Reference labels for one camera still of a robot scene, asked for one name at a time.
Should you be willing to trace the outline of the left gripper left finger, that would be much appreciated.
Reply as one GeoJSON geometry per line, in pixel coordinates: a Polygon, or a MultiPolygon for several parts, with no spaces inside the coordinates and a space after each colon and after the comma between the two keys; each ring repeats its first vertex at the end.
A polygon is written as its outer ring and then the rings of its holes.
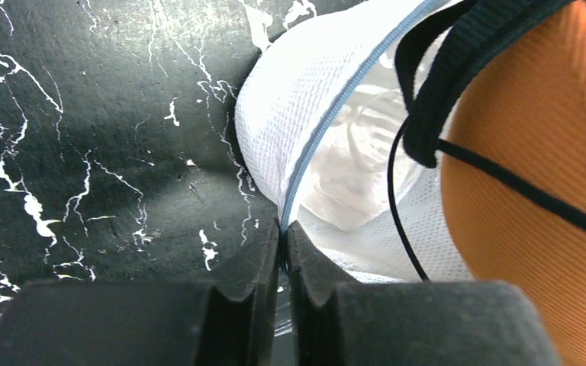
{"type": "Polygon", "coordinates": [[[0,365],[268,365],[279,225],[187,281],[38,281],[0,318],[0,365]]]}

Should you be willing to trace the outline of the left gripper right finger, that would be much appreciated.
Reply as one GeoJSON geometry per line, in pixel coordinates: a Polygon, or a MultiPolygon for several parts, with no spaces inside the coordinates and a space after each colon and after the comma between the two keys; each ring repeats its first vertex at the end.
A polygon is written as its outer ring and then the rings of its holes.
{"type": "Polygon", "coordinates": [[[285,257],[299,365],[559,365],[535,307],[499,281],[367,284],[292,224],[285,257]]]}

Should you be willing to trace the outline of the white mesh laundry basket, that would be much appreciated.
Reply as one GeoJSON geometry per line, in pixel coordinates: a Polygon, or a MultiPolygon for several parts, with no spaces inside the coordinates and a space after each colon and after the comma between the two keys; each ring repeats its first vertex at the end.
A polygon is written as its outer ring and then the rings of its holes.
{"type": "Polygon", "coordinates": [[[407,117],[395,51],[448,7],[366,1],[308,19],[264,52],[240,90],[240,150],[282,228],[298,223],[360,281],[419,281],[419,268],[432,281],[472,277],[447,229],[440,172],[391,151],[407,117]]]}

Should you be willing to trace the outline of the orange bra with black straps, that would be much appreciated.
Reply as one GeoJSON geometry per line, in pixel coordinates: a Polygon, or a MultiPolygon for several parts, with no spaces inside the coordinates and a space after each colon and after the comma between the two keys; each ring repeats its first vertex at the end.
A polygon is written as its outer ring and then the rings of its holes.
{"type": "Polygon", "coordinates": [[[439,169],[468,270],[520,287],[563,363],[586,365],[586,1],[462,1],[394,61],[394,144],[439,169]]]}

